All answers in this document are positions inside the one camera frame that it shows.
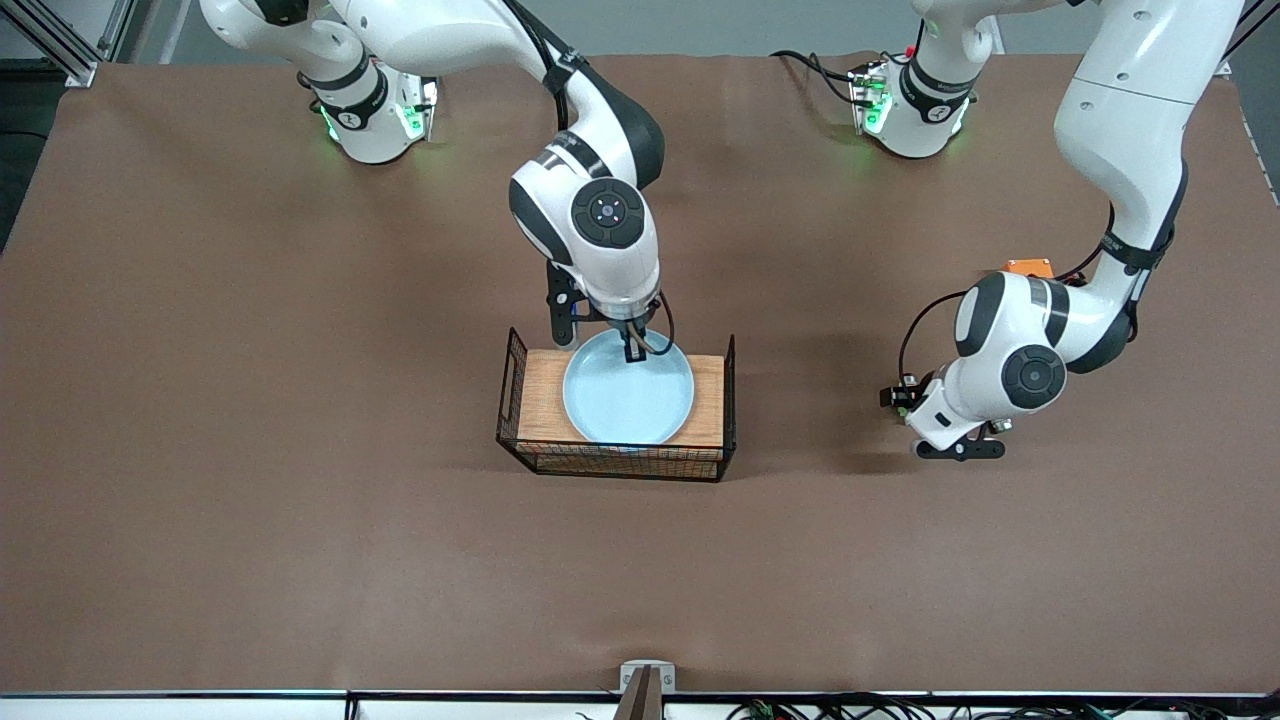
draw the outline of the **cable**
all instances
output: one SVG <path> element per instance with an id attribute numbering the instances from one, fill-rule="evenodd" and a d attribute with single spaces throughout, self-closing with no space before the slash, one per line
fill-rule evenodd
<path id="1" fill-rule="evenodd" d="M 24 135 L 27 137 L 38 137 L 40 140 L 49 140 L 49 136 L 42 132 L 32 132 L 29 129 L 0 129 L 0 135 Z"/>
<path id="2" fill-rule="evenodd" d="M 556 60 L 552 59 L 550 50 L 547 49 L 547 40 L 538 35 L 534 29 L 532 23 L 529 22 L 529 10 L 526 10 L 516 0 L 502 0 L 511 14 L 516 17 L 520 27 L 525 29 L 525 35 L 529 36 L 529 41 L 534 44 L 534 49 L 538 50 L 538 56 L 543 59 L 543 67 L 549 73 L 552 68 L 556 67 Z M 561 88 L 559 92 L 552 95 L 556 99 L 556 129 L 563 131 L 568 128 L 568 106 L 564 104 L 564 90 Z"/>
<path id="3" fill-rule="evenodd" d="M 827 87 L 831 88 L 831 91 L 836 95 L 836 97 L 840 97 L 841 100 L 844 100 L 845 102 L 849 102 L 850 105 L 855 105 L 858 108 L 870 108 L 873 105 L 868 100 L 858 100 L 855 97 L 850 97 L 850 96 L 845 95 L 844 92 L 841 92 L 840 88 L 836 87 L 836 83 L 832 82 L 832 79 L 838 79 L 838 81 L 849 82 L 849 74 L 840 74 L 840 73 L 837 73 L 835 70 L 828 70 L 826 67 L 823 67 L 822 60 L 818 59 L 818 54 L 817 53 L 809 53 L 809 56 L 805 58 L 804 55 L 796 53 L 795 50 L 778 50 L 777 53 L 769 54 L 769 56 L 771 58 L 795 58 L 795 59 L 800 60 L 801 63 L 804 63 L 804 65 L 806 68 L 809 68 L 810 70 L 818 73 L 818 76 L 822 77 L 822 81 L 827 83 Z M 863 65 L 859 65 L 858 68 L 854 68 L 854 69 L 851 69 L 849 72 L 852 73 L 852 72 L 856 72 L 859 69 L 865 69 L 869 65 L 870 65 L 870 63 L 864 63 Z"/>
<path id="4" fill-rule="evenodd" d="M 667 313 L 667 347 L 662 350 L 654 350 L 649 346 L 649 342 L 640 334 L 640 329 L 636 328 L 635 320 L 627 323 L 627 334 L 631 340 L 636 341 L 636 345 L 644 348 L 649 355 L 657 355 L 662 357 L 663 355 L 671 352 L 671 348 L 676 346 L 676 319 L 671 316 L 671 304 L 667 302 L 667 296 L 658 291 L 658 300 L 662 301 L 662 309 Z"/>
<path id="5" fill-rule="evenodd" d="M 1235 20 L 1235 27 L 1240 27 L 1240 23 L 1243 23 L 1244 20 L 1249 19 L 1249 15 L 1253 14 L 1253 10 L 1257 10 L 1258 8 L 1261 8 L 1262 4 L 1266 3 L 1266 1 L 1267 0 L 1257 0 L 1256 3 L 1253 3 L 1252 5 L 1249 5 L 1249 9 L 1245 10 L 1243 15 L 1240 15 L 1240 19 Z"/>
<path id="6" fill-rule="evenodd" d="M 1262 23 L 1267 22 L 1267 19 L 1271 18 L 1271 15 L 1274 15 L 1276 13 L 1276 10 L 1280 10 L 1280 5 L 1272 5 L 1271 9 L 1267 10 L 1267 14 L 1262 15 L 1262 19 L 1258 20 L 1258 23 L 1256 26 L 1251 27 L 1244 35 L 1240 36 L 1239 40 L 1236 40 L 1235 42 L 1233 42 L 1231 46 L 1226 49 L 1226 53 L 1222 53 L 1222 58 L 1226 58 L 1231 53 L 1235 53 L 1235 49 L 1239 47 L 1242 42 L 1244 42 L 1245 40 L 1248 40 L 1249 36 L 1253 35 L 1253 31 L 1256 31 L 1260 27 L 1262 27 Z"/>
<path id="7" fill-rule="evenodd" d="M 911 342 L 911 333 L 915 332 L 915 325 L 920 324 L 920 320 L 923 320 L 924 316 L 929 314 L 929 310 L 933 310 L 934 307 L 937 307 L 938 305 L 942 305 L 947 300 L 955 300 L 956 297 L 964 297 L 964 293 L 966 293 L 966 292 L 969 292 L 969 291 L 968 290 L 963 290 L 960 292 L 952 292 L 952 293 L 948 293 L 948 295 L 943 295 L 942 297 L 940 297 L 940 299 L 934 300 L 933 302 L 929 302 L 928 305 L 925 305 L 924 310 L 920 310 L 920 314 L 916 315 L 914 320 L 911 320 L 911 327 L 906 328 L 906 334 L 902 336 L 902 346 L 897 348 L 897 379 L 900 382 L 901 382 L 901 379 L 904 377 L 906 377 L 906 372 L 902 369 L 902 366 L 904 366 L 904 359 L 906 357 L 906 345 L 909 342 Z"/>
<path id="8" fill-rule="evenodd" d="M 1065 273 L 1062 273 L 1060 275 L 1053 275 L 1053 279 L 1057 281 L 1057 282 L 1062 282 L 1062 281 L 1070 278 L 1071 275 L 1079 273 L 1084 268 L 1088 268 L 1089 263 L 1092 263 L 1094 259 L 1097 259 L 1098 252 L 1102 252 L 1102 246 L 1101 245 L 1098 245 L 1097 247 L 1094 247 L 1093 252 L 1089 252 L 1089 256 L 1085 258 L 1083 263 L 1080 263 L 1079 265 L 1071 268 L 1070 270 L 1068 270 L 1068 272 L 1065 272 Z"/>
<path id="9" fill-rule="evenodd" d="M 795 50 L 778 50 L 777 53 L 769 53 L 769 58 L 792 58 L 795 60 L 800 60 L 801 63 L 805 64 L 806 68 L 809 68 L 815 73 L 823 73 L 832 79 L 849 79 L 847 76 L 842 76 L 835 70 L 828 70 L 827 68 L 822 67 L 822 63 L 814 63 L 812 58 L 817 58 L 817 55 L 812 53 L 809 54 L 808 58 L 805 58 L 804 55 L 796 53 Z"/>

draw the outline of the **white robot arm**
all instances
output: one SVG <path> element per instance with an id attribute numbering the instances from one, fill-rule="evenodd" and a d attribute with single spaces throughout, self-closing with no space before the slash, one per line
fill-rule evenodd
<path id="1" fill-rule="evenodd" d="M 922 457 L 964 456 L 978 447 L 968 433 L 1047 407 L 1069 372 L 1106 365 L 1137 334 L 1138 301 L 1174 237 L 1187 188 L 1183 132 L 1243 0 L 1101 5 L 1102 28 L 1053 124 L 1064 158 L 1111 200 L 1096 277 L 1073 287 L 1062 277 L 995 273 L 964 295 L 955 323 L 960 357 L 932 373 L 923 391 L 891 391 L 910 396 L 900 406 L 924 441 Z"/>
<path id="2" fill-rule="evenodd" d="M 669 350 L 645 342 L 645 325 L 664 301 L 657 231 L 639 191 L 658 178 L 666 146 L 644 108 L 515 0 L 335 0 L 346 24 L 316 20 L 300 3 L 306 0 L 201 0 L 201 6 L 228 42 L 298 65 L 340 126 L 344 118 L 360 123 L 339 131 L 348 154 L 347 135 L 399 140 L 392 131 L 403 113 L 394 94 L 387 100 L 389 83 L 378 69 L 415 78 L 513 63 L 566 97 L 576 122 L 525 163 L 508 187 L 516 222 L 548 259 L 552 336 L 571 348 L 579 322 L 607 320 L 627 341 L 628 361 Z M 370 54 L 378 61 L 370 63 Z M 369 132 L 380 119 L 387 131 Z M 575 314 L 581 300 L 590 314 Z"/>
<path id="3" fill-rule="evenodd" d="M 370 56 L 356 33 L 317 18 L 307 0 L 201 0 L 209 27 L 239 50 L 275 55 L 298 69 L 319 100 L 329 135 L 353 160 L 394 160 L 426 136 L 434 82 Z"/>

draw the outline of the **wire basket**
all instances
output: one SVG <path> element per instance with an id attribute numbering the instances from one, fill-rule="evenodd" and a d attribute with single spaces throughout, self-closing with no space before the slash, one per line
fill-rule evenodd
<path id="1" fill-rule="evenodd" d="M 515 328 L 507 337 L 507 363 L 498 406 L 498 445 L 539 475 L 718 482 L 737 448 L 733 416 L 733 337 L 724 352 L 723 439 L 718 445 L 604 445 L 575 439 L 520 437 L 529 348 Z"/>

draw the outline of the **black band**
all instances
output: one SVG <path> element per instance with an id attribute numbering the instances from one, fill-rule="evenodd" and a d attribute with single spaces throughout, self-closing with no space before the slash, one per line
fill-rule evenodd
<path id="1" fill-rule="evenodd" d="M 1071 296 L 1066 292 L 1066 286 L 1060 282 L 1044 281 L 1044 283 L 1048 284 L 1048 324 L 1044 325 L 1044 338 L 1051 347 L 1057 347 L 1071 313 Z"/>
<path id="2" fill-rule="evenodd" d="M 556 65 L 547 70 L 547 74 L 543 77 L 543 87 L 552 95 L 559 95 L 564 90 L 564 86 L 568 85 L 568 78 L 573 77 L 573 73 L 585 64 L 586 58 L 570 47 L 556 60 Z"/>
<path id="3" fill-rule="evenodd" d="M 552 138 L 552 145 L 572 155 L 575 160 L 586 168 L 586 173 L 593 178 L 603 178 L 613 174 L 609 172 L 609 167 L 604 164 L 604 160 L 577 133 L 567 129 L 561 131 Z"/>
<path id="4" fill-rule="evenodd" d="M 942 95 L 955 95 L 957 92 L 969 92 L 973 90 L 973 83 L 978 82 L 978 78 L 969 79 L 966 82 L 943 82 L 929 73 L 924 72 L 920 67 L 919 55 L 913 55 L 911 61 L 908 63 L 908 68 L 915 72 L 915 77 L 920 78 L 920 85 L 928 87 L 934 92 L 941 92 Z"/>
<path id="5" fill-rule="evenodd" d="M 1142 250 L 1126 243 L 1110 231 L 1102 236 L 1102 242 L 1098 245 L 1103 252 L 1124 263 L 1126 269 L 1133 270 L 1155 270 L 1169 246 L 1166 242 L 1161 247 Z"/>
<path id="6" fill-rule="evenodd" d="M 934 83 L 933 86 L 929 87 L 932 87 L 936 92 L 948 92 L 948 94 L 951 92 L 951 91 L 937 90 L 940 86 L 961 87 L 961 90 L 959 90 L 960 95 L 956 95 L 955 97 L 950 99 L 933 97 L 932 95 L 924 92 L 924 90 L 922 90 L 920 86 L 915 85 L 915 79 L 913 77 L 914 73 L 911 72 L 913 68 L 915 68 L 916 72 L 920 73 L 922 82 L 924 81 L 925 77 L 928 77 L 923 72 L 920 72 L 916 65 L 910 65 L 899 74 L 897 85 L 902 90 L 902 99 L 906 100 L 906 104 L 915 108 L 920 113 L 920 120 L 931 126 L 945 123 L 951 118 L 951 115 L 956 113 L 956 110 L 964 106 L 964 104 L 969 100 L 969 88 L 973 87 L 973 81 L 956 85 L 956 83 L 942 83 L 933 78 L 929 78 L 929 82 Z"/>
<path id="7" fill-rule="evenodd" d="M 365 53 L 364 56 L 360 58 L 360 63 L 356 65 L 356 68 L 338 79 L 314 79 L 308 78 L 307 76 L 302 77 L 307 77 L 307 85 L 311 86 L 311 90 L 342 90 L 344 87 L 351 87 L 352 85 L 356 85 L 356 81 L 358 81 L 367 69 L 369 69 L 369 53 Z"/>
<path id="8" fill-rule="evenodd" d="M 307 19 L 307 0 L 253 0 L 268 24 L 289 27 Z"/>
<path id="9" fill-rule="evenodd" d="M 346 129 L 365 129 L 369 127 L 369 118 L 372 118 L 374 113 L 380 110 L 383 102 L 387 101 L 387 91 L 389 86 L 387 76 L 381 72 L 376 72 L 375 74 L 378 76 L 378 82 L 374 85 L 374 91 L 369 94 L 369 97 L 365 97 L 360 102 L 346 108 L 321 102 L 320 105 L 325 109 L 329 118 Z"/>

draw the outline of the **metal frame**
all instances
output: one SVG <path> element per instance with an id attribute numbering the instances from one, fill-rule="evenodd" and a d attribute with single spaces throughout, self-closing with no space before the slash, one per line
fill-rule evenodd
<path id="1" fill-rule="evenodd" d="M 0 0 L 0 13 L 67 73 L 67 87 L 93 83 L 102 54 L 40 0 Z"/>

